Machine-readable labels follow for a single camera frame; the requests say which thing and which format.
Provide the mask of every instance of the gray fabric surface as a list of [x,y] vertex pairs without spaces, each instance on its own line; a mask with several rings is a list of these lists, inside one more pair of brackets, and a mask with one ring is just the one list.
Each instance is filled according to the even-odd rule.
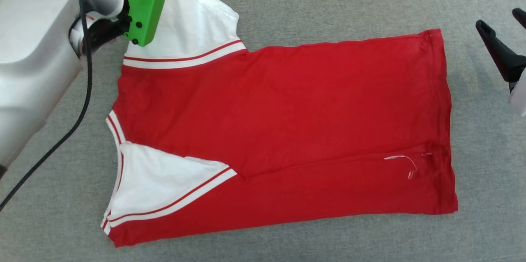
[[[239,36],[250,50],[442,28],[458,213],[326,219],[115,249],[99,223],[116,174],[104,118],[117,96],[120,39],[94,56],[92,103],[80,129],[0,213],[2,262],[526,261],[526,119],[511,111],[507,85],[475,30],[483,18],[526,53],[526,31],[511,16],[526,0],[223,1],[239,13]],[[71,127],[85,78],[0,182],[0,198]]]

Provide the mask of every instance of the green bracket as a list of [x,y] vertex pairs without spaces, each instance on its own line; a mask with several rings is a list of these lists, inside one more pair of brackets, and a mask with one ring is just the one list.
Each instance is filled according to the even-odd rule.
[[130,29],[124,37],[133,44],[145,46],[152,42],[165,0],[128,0]]

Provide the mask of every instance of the black cable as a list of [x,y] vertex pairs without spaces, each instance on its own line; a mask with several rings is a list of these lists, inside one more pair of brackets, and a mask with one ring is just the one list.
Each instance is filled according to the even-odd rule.
[[0,211],[2,211],[9,202],[9,200],[15,195],[15,193],[20,189],[22,185],[24,185],[25,181],[46,161],[46,159],[55,152],[56,149],[62,145],[62,143],[66,142],[66,140],[75,133],[78,126],[81,125],[82,120],[84,119],[84,116],[86,115],[86,112],[88,110],[88,105],[90,104],[90,97],[92,95],[92,80],[93,80],[93,64],[92,64],[92,48],[91,48],[91,40],[90,40],[90,34],[88,33],[88,25],[86,23],[86,16],[84,14],[84,0],[78,0],[81,6],[81,21],[82,21],[82,29],[84,30],[84,46],[86,48],[86,58],[87,58],[87,68],[88,68],[88,85],[86,88],[86,99],[84,100],[84,106],[82,107],[81,114],[79,115],[77,122],[75,122],[75,125],[60,139],[55,146],[53,146],[32,168],[27,172],[23,178],[16,184],[16,186],[9,192],[9,194],[5,197],[5,199],[2,201],[2,204],[0,204]]

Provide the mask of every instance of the red stripe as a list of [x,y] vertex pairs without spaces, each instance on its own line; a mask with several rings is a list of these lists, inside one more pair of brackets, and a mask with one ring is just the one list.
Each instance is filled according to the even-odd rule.
[[195,57],[190,57],[190,58],[179,58],[179,59],[143,59],[143,58],[132,58],[132,57],[124,57],[125,60],[134,60],[134,61],[144,61],[144,62],[180,62],[180,61],[188,61],[188,60],[195,60],[195,59],[199,59],[199,58],[203,58],[204,56],[207,56],[209,54],[212,54],[212,53],[215,53],[217,52],[218,50],[220,49],[224,49],[225,47],[228,47],[230,45],[233,45],[235,43],[240,43],[241,40],[236,40],[236,41],[232,41],[231,43],[227,43],[225,45],[221,45],[220,47],[218,48],[215,48],[215,49],[212,49],[210,52],[208,53],[204,53],[202,55],[199,55],[199,56],[195,56]]
[[[111,119],[111,116],[108,116],[108,120],[111,123],[111,126],[113,126],[113,130],[115,131],[115,134],[117,135],[117,140],[119,141],[119,145],[122,144],[122,141],[120,140],[119,132],[117,131],[117,127],[115,127],[115,124],[113,123],[113,120]],[[119,190],[120,182],[122,181],[122,171],[124,171],[124,154],[120,152],[119,146],[117,146],[117,151],[120,153],[120,175],[119,175],[119,184],[117,184],[117,190]]]
[[180,202],[181,200],[184,200],[184,198],[186,198],[187,196],[189,196],[190,194],[194,193],[195,191],[197,191],[198,189],[200,189],[201,187],[203,187],[204,185],[210,183],[212,180],[214,180],[215,178],[217,178],[218,176],[221,176],[223,173],[227,172],[228,170],[230,170],[231,168],[227,168],[225,170],[222,170],[221,172],[219,172],[218,174],[216,174],[215,176],[213,176],[212,178],[206,180],[205,182],[203,182],[201,185],[199,185],[198,187],[192,189],[192,191],[190,191],[189,193],[186,193],[185,195],[183,195],[181,198],[179,198],[178,200],[176,200],[175,202],[165,206],[165,207],[162,207],[160,209],[156,209],[156,210],[153,210],[153,211],[149,211],[147,213],[136,213],[136,214],[128,214],[128,215],[124,215],[124,216],[121,216],[121,217],[118,217],[117,219],[113,219],[113,220],[109,220],[110,222],[114,222],[114,221],[117,221],[119,219],[122,219],[124,217],[128,217],[128,216],[142,216],[142,215],[148,215],[148,214],[153,214],[153,213],[156,213],[158,211],[162,211],[162,210],[165,210],[175,204],[177,204],[178,202]]

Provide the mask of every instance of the loose white thread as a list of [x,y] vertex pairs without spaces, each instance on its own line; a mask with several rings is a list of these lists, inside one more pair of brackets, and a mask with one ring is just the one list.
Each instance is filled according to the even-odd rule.
[[415,170],[412,170],[409,172],[409,175],[407,176],[408,179],[411,179],[413,178],[413,174],[418,170],[417,169],[417,165],[415,164],[415,162],[408,156],[405,156],[405,155],[395,155],[395,156],[389,156],[389,157],[385,157],[384,159],[385,160],[389,160],[389,159],[399,159],[401,157],[404,157],[405,159],[409,159],[411,161],[411,163],[413,163],[413,166],[415,166]]

